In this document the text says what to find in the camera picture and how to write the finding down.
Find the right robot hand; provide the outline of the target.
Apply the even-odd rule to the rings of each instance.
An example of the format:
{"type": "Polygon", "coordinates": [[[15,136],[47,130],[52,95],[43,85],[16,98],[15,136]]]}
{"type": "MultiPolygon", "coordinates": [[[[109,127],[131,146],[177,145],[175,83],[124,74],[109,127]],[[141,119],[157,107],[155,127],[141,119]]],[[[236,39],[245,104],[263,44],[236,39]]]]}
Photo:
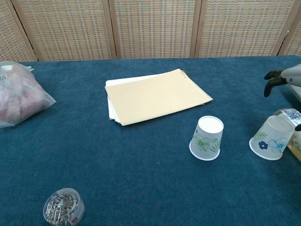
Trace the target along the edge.
{"type": "Polygon", "coordinates": [[[264,76],[268,80],[264,88],[264,96],[268,97],[276,86],[288,84],[291,92],[301,102],[301,65],[298,64],[284,70],[274,70],[264,76]]]}

